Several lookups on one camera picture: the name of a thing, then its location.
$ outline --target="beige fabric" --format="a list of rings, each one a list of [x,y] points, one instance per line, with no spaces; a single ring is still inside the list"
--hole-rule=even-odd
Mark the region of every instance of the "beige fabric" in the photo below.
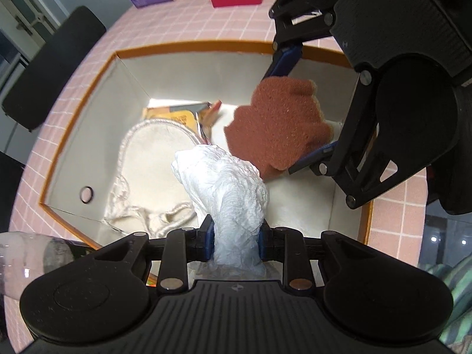
[[[104,221],[124,235],[145,231],[151,238],[163,238],[182,226],[196,227],[192,203],[171,163],[177,151],[201,143],[174,121],[156,118],[134,126],[120,147]]]

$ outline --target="plastic bottle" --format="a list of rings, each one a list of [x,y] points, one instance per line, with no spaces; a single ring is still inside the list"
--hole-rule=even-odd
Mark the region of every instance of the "plastic bottle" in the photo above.
[[[0,293],[20,300],[33,280],[90,251],[84,243],[48,235],[0,233]]]

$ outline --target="black chair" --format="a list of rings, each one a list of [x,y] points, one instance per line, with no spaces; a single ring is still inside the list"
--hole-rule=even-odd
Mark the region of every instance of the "black chair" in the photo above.
[[[67,81],[105,32],[88,8],[75,9],[15,82],[3,100],[3,111],[29,131],[40,126]]]

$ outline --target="brown sponge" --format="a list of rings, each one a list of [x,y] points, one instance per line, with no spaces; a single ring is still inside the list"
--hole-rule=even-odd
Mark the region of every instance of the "brown sponge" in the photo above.
[[[331,141],[333,129],[315,97],[316,85],[291,77],[268,77],[251,105],[240,106],[225,127],[233,156],[250,161],[263,180],[275,178],[300,157]]]

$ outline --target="white cloth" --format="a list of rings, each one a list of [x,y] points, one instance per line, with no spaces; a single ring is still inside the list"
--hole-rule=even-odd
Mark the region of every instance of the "white cloth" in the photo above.
[[[257,168],[218,146],[197,145],[176,152],[172,171],[185,187],[199,223],[207,214],[215,223],[215,252],[207,268],[221,279],[264,277],[257,238],[268,191]]]
[[[197,226],[184,187],[171,162],[178,150],[202,141],[185,126],[162,118],[142,121],[121,143],[117,176],[105,208],[104,222],[128,235],[145,231],[163,238],[182,226]]]

